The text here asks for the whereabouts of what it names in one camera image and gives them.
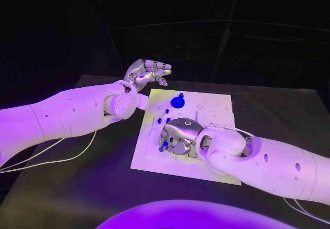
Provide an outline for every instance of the small blue part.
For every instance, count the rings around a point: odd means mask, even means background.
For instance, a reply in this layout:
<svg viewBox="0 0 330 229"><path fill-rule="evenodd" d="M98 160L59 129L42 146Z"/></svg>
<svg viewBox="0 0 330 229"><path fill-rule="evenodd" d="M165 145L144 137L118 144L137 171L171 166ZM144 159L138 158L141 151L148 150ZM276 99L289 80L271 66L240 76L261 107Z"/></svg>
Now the small blue part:
<svg viewBox="0 0 330 229"><path fill-rule="evenodd" d="M184 106L183 93L180 93L178 97L171 99L170 104L177 109Z"/></svg>
<svg viewBox="0 0 330 229"><path fill-rule="evenodd" d="M168 142L164 142L163 145L160 146L160 152L164 151L164 147L168 146Z"/></svg>

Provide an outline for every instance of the blue object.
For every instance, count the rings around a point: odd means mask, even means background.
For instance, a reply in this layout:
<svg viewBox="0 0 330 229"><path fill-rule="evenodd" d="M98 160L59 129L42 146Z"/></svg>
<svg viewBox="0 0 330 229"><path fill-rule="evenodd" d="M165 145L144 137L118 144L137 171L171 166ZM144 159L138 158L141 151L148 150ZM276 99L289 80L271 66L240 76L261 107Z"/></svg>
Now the blue object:
<svg viewBox="0 0 330 229"><path fill-rule="evenodd" d="M164 147L168 146L168 142L163 142L163 145L160 146L160 152L164 151Z"/></svg>
<svg viewBox="0 0 330 229"><path fill-rule="evenodd" d="M180 93L178 97L171 99L170 104L177 109L184 106L183 93Z"/></svg>

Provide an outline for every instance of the white robotic arm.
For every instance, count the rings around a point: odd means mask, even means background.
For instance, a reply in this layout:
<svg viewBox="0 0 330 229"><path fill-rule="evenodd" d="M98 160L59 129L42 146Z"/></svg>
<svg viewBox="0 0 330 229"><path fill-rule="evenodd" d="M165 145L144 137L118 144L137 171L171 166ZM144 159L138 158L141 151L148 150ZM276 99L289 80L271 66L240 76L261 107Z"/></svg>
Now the white robotic arm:
<svg viewBox="0 0 330 229"><path fill-rule="evenodd" d="M183 155L194 145L197 158L209 169L230 174L245 184L285 198L330 205L330 159L298 147L251 135L243 138L232 127L210 124L206 128L191 119L171 120L161 131L160 143Z"/></svg>
<svg viewBox="0 0 330 229"><path fill-rule="evenodd" d="M137 92L147 82L167 85L163 75L171 66L137 60L124 80L59 92L40 102L0 110L0 166L27 147L50 139L85 135L121 119L135 108L145 109L148 97Z"/></svg>

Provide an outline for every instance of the hole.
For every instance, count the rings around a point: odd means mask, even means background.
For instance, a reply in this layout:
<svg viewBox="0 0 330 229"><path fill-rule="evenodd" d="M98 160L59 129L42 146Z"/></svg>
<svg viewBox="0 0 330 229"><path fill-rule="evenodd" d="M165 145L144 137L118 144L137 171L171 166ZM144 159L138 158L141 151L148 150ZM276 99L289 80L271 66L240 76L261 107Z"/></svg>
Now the hole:
<svg viewBox="0 0 330 229"><path fill-rule="evenodd" d="M295 167L297 171L300 171L300 164L298 163L295 164L294 167Z"/></svg>

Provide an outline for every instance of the black background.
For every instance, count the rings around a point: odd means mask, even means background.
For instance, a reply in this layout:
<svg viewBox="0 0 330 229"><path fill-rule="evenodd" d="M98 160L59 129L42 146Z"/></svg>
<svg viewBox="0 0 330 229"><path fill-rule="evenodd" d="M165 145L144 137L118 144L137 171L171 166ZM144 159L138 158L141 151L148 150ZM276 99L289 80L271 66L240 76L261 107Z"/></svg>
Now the black background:
<svg viewBox="0 0 330 229"><path fill-rule="evenodd" d="M315 89L328 108L328 11L315 1L3 1L0 108L82 74L122 77L140 58L173 65L170 80ZM0 176L1 199L17 174Z"/></svg>

